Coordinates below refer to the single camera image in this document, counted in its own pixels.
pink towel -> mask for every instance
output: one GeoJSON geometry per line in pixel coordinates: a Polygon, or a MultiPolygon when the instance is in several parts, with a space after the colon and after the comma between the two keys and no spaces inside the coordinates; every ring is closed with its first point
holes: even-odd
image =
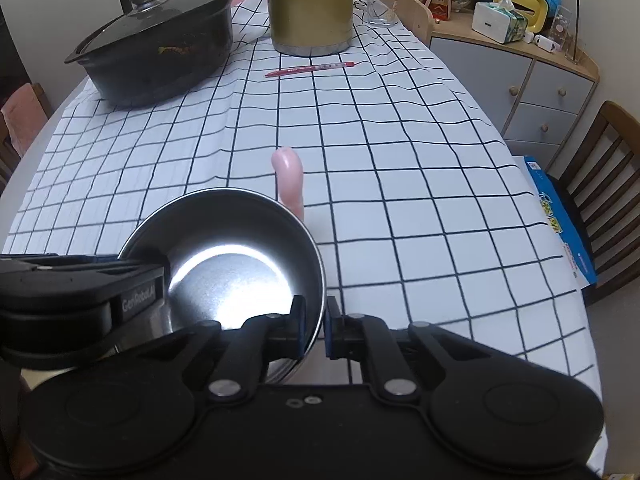
{"type": "Polygon", "coordinates": [[[47,123],[47,115],[30,84],[22,85],[9,97],[2,107],[2,115],[15,151],[24,156],[47,123]]]}

red pen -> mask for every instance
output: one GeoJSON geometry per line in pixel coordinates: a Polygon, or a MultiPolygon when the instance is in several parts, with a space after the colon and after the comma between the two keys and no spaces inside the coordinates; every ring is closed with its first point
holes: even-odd
{"type": "Polygon", "coordinates": [[[291,68],[283,68],[282,70],[269,72],[264,76],[275,77],[278,75],[301,74],[303,72],[314,72],[315,70],[329,70],[331,68],[343,68],[343,67],[353,66],[353,65],[355,65],[353,61],[345,61],[344,63],[327,63],[324,65],[293,66],[291,68]]]}

white box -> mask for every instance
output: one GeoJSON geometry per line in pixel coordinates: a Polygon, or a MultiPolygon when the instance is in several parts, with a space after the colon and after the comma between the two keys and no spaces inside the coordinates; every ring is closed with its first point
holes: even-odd
{"type": "Polygon", "coordinates": [[[509,43],[521,40],[527,25],[527,19],[517,12],[501,9],[497,4],[478,2],[471,28],[498,43],[509,43]]]}

incense stick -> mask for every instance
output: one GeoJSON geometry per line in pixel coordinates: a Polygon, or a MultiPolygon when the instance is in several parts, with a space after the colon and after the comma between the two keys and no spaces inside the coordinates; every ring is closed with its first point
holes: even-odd
{"type": "Polygon", "coordinates": [[[575,53],[578,48],[578,22],[580,21],[580,0],[575,0],[575,35],[574,35],[574,63],[575,53]]]}

bowl rim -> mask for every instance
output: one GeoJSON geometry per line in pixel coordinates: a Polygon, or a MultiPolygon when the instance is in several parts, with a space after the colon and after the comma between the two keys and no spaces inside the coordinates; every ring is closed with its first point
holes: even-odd
{"type": "Polygon", "coordinates": [[[305,351],[304,351],[303,355],[301,357],[299,357],[298,359],[288,360],[288,361],[290,361],[290,364],[287,365],[287,366],[281,367],[276,374],[274,374],[273,376],[270,377],[270,380],[268,381],[269,383],[277,383],[277,382],[280,382],[280,381],[284,380],[286,377],[289,377],[290,375],[292,375],[298,369],[298,367],[300,366],[302,361],[305,359],[305,357],[311,351],[311,348],[313,347],[315,342],[318,340],[318,334],[320,332],[320,327],[321,327],[322,321],[324,319],[324,311],[326,309],[326,295],[327,295],[327,285],[326,285],[326,275],[325,275],[325,272],[324,272],[324,263],[322,262],[322,256],[320,254],[320,250],[318,248],[318,244],[316,244],[316,241],[312,237],[311,233],[309,232],[309,229],[307,229],[305,224],[297,216],[295,216],[286,206],[282,205],[280,202],[278,202],[277,200],[274,200],[270,196],[264,195],[262,193],[259,193],[257,191],[253,191],[253,190],[250,190],[250,189],[242,189],[242,188],[239,188],[239,187],[207,187],[205,189],[197,189],[195,191],[191,191],[189,193],[185,193],[184,195],[181,195],[179,197],[176,197],[176,198],[170,200],[166,204],[160,206],[158,209],[153,211],[148,217],[146,217],[145,220],[142,222],[142,224],[140,224],[138,227],[136,227],[135,230],[129,235],[127,240],[123,243],[122,248],[120,249],[120,252],[118,253],[118,259],[120,260],[120,259],[123,259],[123,258],[127,257],[127,255],[126,255],[127,251],[129,251],[131,249],[131,246],[133,245],[135,240],[140,236],[140,233],[144,232],[144,230],[154,220],[154,218],[156,216],[158,216],[164,209],[167,209],[169,207],[175,206],[175,204],[177,202],[180,202],[181,200],[184,200],[184,199],[187,199],[187,198],[199,195],[199,194],[224,194],[224,193],[243,194],[243,195],[245,195],[245,196],[247,196],[249,198],[252,198],[254,200],[267,201],[271,205],[274,205],[277,208],[279,208],[280,211],[282,211],[286,216],[288,216],[290,219],[292,219],[295,224],[297,224],[300,228],[302,228],[302,231],[305,233],[305,235],[307,236],[308,240],[311,242],[311,245],[312,245],[312,247],[314,249],[314,252],[316,254],[316,259],[318,260],[318,264],[319,264],[319,267],[320,267],[320,280],[321,280],[321,291],[322,291],[321,295],[322,295],[322,298],[321,298],[321,301],[320,301],[320,311],[318,313],[318,321],[316,322],[316,326],[314,327],[314,331],[312,333],[311,338],[309,339],[308,344],[305,344],[305,351]]]}

